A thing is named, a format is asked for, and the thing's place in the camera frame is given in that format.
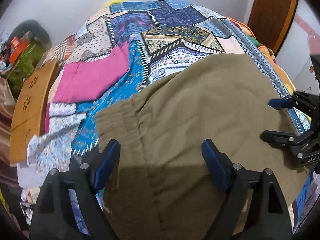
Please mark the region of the olive khaki pants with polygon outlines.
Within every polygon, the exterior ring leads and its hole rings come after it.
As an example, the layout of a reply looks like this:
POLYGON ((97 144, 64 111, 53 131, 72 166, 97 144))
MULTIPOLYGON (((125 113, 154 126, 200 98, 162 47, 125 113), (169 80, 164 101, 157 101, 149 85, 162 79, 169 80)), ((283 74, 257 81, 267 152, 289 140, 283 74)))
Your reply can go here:
POLYGON ((205 57, 96 115, 99 146, 121 145, 106 187, 108 220, 120 239, 203 239, 224 200, 201 154, 210 139, 246 169, 274 171, 287 204, 308 169, 260 139, 294 130, 268 101, 277 92, 246 54, 205 57))

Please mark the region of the striped brown curtain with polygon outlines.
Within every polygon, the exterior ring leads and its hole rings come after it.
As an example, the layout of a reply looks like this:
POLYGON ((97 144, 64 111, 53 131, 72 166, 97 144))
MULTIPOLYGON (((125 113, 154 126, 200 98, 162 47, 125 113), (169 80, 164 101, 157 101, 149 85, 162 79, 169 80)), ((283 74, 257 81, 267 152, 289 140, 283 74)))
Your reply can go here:
POLYGON ((1 165, 10 166, 10 128, 16 102, 7 80, 1 77, 1 165))

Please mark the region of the orange wooden lap table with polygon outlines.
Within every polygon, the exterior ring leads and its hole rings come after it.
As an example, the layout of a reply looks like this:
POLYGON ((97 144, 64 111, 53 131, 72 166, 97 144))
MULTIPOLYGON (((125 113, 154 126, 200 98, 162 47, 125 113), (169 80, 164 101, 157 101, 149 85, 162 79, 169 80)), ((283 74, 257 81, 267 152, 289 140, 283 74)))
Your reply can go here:
POLYGON ((44 133, 47 99, 57 77, 57 60, 48 61, 28 77, 19 94, 10 128, 10 165, 26 161, 31 138, 44 133))

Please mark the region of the pink folded garment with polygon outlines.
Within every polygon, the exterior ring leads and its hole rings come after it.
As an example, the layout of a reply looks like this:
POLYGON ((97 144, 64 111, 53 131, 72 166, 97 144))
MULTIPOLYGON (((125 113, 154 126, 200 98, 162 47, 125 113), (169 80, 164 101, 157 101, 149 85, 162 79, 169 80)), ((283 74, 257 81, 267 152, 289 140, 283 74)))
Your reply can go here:
POLYGON ((128 43, 115 46, 110 55, 93 62, 64 66, 53 102, 80 103, 101 97, 129 70, 128 43))

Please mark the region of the blue patchwork bedspread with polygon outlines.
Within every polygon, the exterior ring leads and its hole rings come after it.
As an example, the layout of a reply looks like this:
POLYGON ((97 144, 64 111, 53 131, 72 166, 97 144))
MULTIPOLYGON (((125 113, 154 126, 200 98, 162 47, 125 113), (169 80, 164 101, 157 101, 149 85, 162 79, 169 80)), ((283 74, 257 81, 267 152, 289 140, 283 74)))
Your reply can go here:
MULTIPOLYGON (((278 98, 291 95, 295 87, 275 63, 271 50, 260 44, 244 24, 221 16, 200 5, 184 1, 124 2, 114 4, 91 16, 75 36, 69 58, 60 63, 61 71, 50 88, 49 131, 29 142, 27 162, 18 167, 23 185, 21 207, 31 218, 46 174, 52 168, 70 171, 100 150, 96 115, 136 95, 156 81, 185 70, 193 63, 219 54, 246 54, 269 78, 278 98), (115 46, 128 43, 129 70, 101 97, 80 103, 53 102, 65 65, 93 62, 110 55, 115 46)), ((292 121, 293 133, 302 133, 309 120, 297 109, 285 111, 292 121)), ((287 204, 292 229, 304 208, 312 172, 292 204, 287 204)), ((104 202, 106 187, 98 203, 107 217, 104 202)))

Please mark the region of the green bag of clutter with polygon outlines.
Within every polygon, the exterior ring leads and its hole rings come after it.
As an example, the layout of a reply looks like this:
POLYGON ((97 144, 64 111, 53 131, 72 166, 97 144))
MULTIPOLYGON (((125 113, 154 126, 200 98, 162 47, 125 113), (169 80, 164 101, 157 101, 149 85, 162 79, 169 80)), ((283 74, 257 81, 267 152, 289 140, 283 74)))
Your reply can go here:
POLYGON ((40 43, 31 42, 19 55, 11 70, 4 74, 13 94, 20 93, 23 83, 34 73, 44 52, 45 49, 40 43))

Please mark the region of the orange box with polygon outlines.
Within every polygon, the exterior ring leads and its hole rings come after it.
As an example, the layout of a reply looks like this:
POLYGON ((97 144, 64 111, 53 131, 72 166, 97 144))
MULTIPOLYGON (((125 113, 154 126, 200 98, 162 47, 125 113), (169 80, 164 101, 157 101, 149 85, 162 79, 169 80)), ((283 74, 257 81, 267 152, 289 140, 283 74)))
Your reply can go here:
POLYGON ((15 36, 11 41, 12 52, 9 57, 9 62, 14 65, 18 57, 26 50, 29 46, 28 38, 18 38, 15 36))

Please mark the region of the dark grey neck pillow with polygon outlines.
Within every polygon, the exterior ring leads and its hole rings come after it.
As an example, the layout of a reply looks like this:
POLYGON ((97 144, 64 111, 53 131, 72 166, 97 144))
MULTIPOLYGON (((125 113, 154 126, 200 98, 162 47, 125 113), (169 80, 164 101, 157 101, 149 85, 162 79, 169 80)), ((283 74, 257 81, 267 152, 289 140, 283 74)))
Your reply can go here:
POLYGON ((26 20, 20 23, 9 35, 7 42, 10 43, 14 37, 22 40, 28 35, 29 41, 39 42, 46 50, 52 48, 52 41, 47 31, 35 20, 26 20))

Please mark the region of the yellow curved headboard object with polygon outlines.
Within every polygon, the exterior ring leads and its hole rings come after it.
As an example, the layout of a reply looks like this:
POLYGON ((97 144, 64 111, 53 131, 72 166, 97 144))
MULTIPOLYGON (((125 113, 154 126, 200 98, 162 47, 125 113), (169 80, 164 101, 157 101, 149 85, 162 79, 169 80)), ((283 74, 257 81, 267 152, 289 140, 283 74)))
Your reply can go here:
POLYGON ((108 2, 106 2, 104 4, 104 7, 109 7, 111 5, 119 4, 119 3, 123 3, 123 2, 125 2, 125 0, 109 0, 108 2))

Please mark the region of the brown wooden door frame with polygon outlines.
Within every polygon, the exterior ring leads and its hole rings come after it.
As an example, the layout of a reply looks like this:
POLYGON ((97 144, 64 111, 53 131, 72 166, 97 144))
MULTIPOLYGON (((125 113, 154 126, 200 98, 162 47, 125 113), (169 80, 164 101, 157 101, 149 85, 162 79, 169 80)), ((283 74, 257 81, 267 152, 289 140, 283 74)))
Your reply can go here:
POLYGON ((298 0, 254 0, 247 26, 275 54, 280 50, 296 13, 298 0))

